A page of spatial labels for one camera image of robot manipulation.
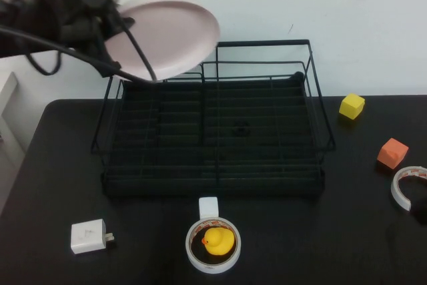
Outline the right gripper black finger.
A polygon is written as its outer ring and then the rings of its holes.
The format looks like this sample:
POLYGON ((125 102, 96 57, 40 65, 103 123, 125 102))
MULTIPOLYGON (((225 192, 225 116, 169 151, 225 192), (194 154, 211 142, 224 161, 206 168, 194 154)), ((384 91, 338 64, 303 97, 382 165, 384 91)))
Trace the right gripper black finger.
POLYGON ((421 224, 427 224, 427 199, 422 198, 419 200, 411 201, 410 214, 415 220, 421 224))

